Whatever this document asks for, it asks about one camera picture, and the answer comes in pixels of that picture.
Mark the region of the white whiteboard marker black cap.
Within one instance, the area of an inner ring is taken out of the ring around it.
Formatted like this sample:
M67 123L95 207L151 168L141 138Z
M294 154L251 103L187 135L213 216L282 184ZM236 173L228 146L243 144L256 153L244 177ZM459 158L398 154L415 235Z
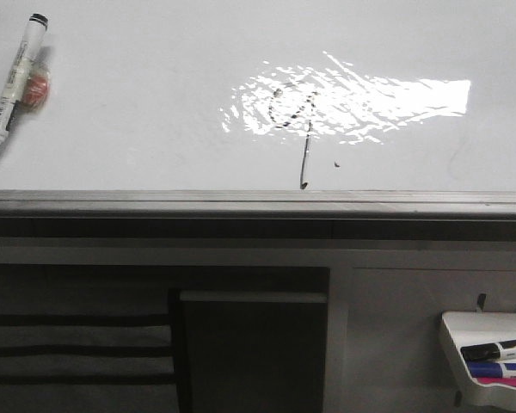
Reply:
M47 28L48 18L44 15L33 13L29 17L0 96L0 146L8 138L15 113L21 106Z

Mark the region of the white whiteboard surface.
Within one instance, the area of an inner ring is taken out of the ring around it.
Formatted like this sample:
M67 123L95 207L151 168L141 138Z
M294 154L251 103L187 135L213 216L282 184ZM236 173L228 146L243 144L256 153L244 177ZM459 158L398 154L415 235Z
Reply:
M516 1L0 1L0 189L516 191Z

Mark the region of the dark rectangular panel white top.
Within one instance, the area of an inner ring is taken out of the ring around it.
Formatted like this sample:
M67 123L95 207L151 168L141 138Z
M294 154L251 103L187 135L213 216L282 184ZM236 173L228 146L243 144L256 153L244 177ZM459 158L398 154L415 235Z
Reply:
M322 293L184 292L195 412L320 412Z

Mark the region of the white plastic marker tray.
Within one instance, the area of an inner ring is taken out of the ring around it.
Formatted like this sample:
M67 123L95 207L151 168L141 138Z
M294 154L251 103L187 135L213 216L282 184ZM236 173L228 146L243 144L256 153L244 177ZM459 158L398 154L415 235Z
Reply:
M516 388L478 384L466 366L469 361L460 353L463 346L512 339L516 339L516 313L446 311L442 314L439 340L466 404L516 411ZM479 362L516 362L516 359Z

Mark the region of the black metal hook left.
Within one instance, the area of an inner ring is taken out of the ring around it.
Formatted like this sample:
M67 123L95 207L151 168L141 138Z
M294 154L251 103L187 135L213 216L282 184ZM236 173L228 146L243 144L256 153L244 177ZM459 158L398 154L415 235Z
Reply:
M486 293L479 293L476 299L476 312L483 312L487 300Z

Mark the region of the blue capped marker in tray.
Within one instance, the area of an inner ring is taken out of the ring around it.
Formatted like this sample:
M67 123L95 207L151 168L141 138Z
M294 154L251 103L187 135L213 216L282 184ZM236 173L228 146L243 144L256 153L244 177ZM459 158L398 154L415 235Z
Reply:
M516 362L467 362L473 378L516 379Z

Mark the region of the grey black striped panel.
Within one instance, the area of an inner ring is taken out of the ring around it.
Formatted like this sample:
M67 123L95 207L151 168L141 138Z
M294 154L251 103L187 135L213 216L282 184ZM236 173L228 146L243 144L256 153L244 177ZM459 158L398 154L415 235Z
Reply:
M0 315L0 412L180 412L167 314Z

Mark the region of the black capped marker in tray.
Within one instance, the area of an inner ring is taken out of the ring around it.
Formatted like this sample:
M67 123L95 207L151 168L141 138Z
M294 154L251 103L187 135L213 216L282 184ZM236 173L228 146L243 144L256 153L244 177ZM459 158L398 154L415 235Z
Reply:
M463 346L465 361L503 361L516 359L516 339Z

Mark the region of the pink marker in tray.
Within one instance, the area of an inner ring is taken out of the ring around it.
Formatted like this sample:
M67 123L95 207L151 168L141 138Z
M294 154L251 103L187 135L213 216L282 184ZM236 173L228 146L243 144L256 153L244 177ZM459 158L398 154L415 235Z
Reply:
M516 388L516 378L476 378L476 382L481 385L506 385Z

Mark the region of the grey metal whiteboard frame rail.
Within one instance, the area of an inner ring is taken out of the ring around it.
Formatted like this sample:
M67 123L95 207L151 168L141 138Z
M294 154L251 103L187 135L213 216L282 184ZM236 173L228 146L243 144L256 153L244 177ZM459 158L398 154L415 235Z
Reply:
M516 191L5 189L0 237L516 242Z

